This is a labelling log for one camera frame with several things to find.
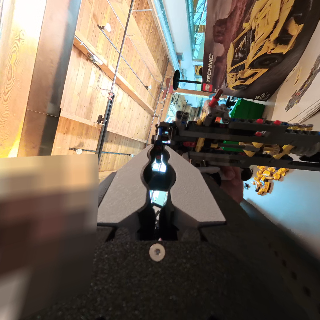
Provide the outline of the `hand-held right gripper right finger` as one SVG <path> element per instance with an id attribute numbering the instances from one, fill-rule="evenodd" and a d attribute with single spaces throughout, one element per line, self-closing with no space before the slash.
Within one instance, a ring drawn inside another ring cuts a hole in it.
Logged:
<path id="1" fill-rule="evenodd" d="M 220 226 L 226 223 L 201 172 L 169 146 L 168 166 L 175 180 L 170 187 L 169 204 L 173 207 L 173 225 L 183 233 L 187 229 Z"/>

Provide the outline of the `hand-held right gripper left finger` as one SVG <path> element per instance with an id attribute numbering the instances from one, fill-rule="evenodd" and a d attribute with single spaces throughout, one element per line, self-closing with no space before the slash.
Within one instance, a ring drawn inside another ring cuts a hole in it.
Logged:
<path id="1" fill-rule="evenodd" d="M 153 145 L 143 149 L 103 183 L 97 225 L 125 228 L 130 234 L 154 234 L 156 216 L 150 199 Z"/>

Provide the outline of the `grey lego chassis assembly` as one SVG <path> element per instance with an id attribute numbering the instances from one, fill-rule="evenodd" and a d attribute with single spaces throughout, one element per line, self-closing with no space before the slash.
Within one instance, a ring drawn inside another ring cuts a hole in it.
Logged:
<path id="1" fill-rule="evenodd" d="M 192 165 L 204 167 L 274 166 L 293 170 L 320 171 L 318 131 L 299 124 L 231 118 L 218 104 L 218 90 L 206 100 L 201 117 L 190 121 L 188 112 L 175 114 L 171 140 L 164 145 L 187 155 Z"/>

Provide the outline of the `pile of yellow lego pieces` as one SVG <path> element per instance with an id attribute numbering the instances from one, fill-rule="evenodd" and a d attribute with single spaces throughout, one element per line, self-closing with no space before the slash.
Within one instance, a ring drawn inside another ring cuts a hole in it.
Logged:
<path id="1" fill-rule="evenodd" d="M 282 181 L 289 171 L 290 169 L 284 167 L 259 165 L 250 182 L 255 187 L 256 194 L 264 196 L 272 191 L 274 182 Z"/>

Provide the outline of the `lego instruction booklet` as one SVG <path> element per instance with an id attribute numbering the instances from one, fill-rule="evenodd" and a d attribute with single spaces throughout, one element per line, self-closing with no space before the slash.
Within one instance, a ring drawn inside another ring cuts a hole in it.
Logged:
<path id="1" fill-rule="evenodd" d="M 303 123 L 319 112 L 320 55 L 300 61 L 280 86 L 271 120 Z"/>

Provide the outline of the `dark lego set box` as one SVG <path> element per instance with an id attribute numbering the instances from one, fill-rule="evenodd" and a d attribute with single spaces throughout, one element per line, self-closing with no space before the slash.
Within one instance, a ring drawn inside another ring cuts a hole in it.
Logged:
<path id="1" fill-rule="evenodd" d="M 207 1 L 203 92 L 267 101 L 304 53 L 317 0 Z"/>

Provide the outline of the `person's left hand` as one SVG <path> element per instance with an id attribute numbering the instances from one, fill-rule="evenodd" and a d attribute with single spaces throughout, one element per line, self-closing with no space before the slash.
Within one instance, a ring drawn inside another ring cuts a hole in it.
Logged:
<path id="1" fill-rule="evenodd" d="M 240 204 L 244 195 L 244 183 L 241 178 L 240 168 L 222 166 L 221 172 L 226 180 L 221 181 L 221 188 L 228 194 L 237 204 Z"/>

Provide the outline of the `green plastic bin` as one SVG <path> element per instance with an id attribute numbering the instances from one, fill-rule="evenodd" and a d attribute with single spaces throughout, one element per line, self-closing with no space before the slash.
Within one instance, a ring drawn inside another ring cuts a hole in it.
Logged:
<path id="1" fill-rule="evenodd" d="M 231 118 L 257 120 L 262 118 L 265 110 L 265 104 L 256 103 L 242 98 L 238 98 L 237 101 L 230 101 L 230 97 L 228 97 L 228 99 L 222 103 L 224 103 L 227 108 L 232 107 L 229 112 Z"/>

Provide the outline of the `silver ventilation duct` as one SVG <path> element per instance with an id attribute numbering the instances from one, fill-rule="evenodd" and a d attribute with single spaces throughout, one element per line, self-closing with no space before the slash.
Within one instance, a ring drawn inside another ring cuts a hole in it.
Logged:
<path id="1" fill-rule="evenodd" d="M 154 18 L 154 22 L 158 29 L 160 39 L 162 41 L 162 45 L 166 51 L 166 54 L 169 58 L 169 61 L 174 70 L 179 70 L 180 65 L 178 62 L 178 58 L 176 55 L 176 51 L 174 48 L 173 39 L 171 36 L 165 7 L 162 0 L 148 0 L 147 1 L 150 9 L 152 11 L 152 15 Z"/>

